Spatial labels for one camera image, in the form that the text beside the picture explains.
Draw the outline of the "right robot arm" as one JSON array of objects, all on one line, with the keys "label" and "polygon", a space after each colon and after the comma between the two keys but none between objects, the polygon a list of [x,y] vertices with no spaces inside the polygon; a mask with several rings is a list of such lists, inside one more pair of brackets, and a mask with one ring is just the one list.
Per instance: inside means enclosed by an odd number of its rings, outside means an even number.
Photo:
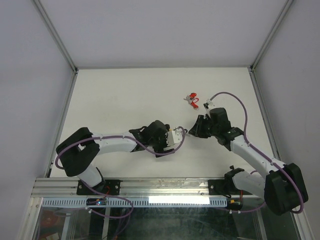
[{"label": "right robot arm", "polygon": [[242,168],[235,168],[224,175],[221,193],[236,193],[238,190],[251,193],[262,200],[276,215],[302,207],[309,200],[301,169],[295,164],[286,164],[249,143],[245,133],[233,127],[223,107],[213,108],[206,115],[199,115],[190,135],[207,139],[215,137],[228,151],[244,159],[257,171],[250,174]]}]

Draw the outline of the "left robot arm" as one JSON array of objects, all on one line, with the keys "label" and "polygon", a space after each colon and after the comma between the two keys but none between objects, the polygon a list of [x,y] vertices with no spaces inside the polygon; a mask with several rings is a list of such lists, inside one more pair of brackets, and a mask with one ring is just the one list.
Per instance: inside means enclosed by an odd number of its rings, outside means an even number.
[{"label": "left robot arm", "polygon": [[144,151],[150,147],[156,157],[174,151],[173,146],[183,139],[181,129],[170,129],[159,120],[148,126],[130,129],[118,135],[94,134],[88,127],[81,127],[56,148],[58,159],[68,177],[78,177],[93,194],[105,188],[103,176],[92,162],[98,155]]}]

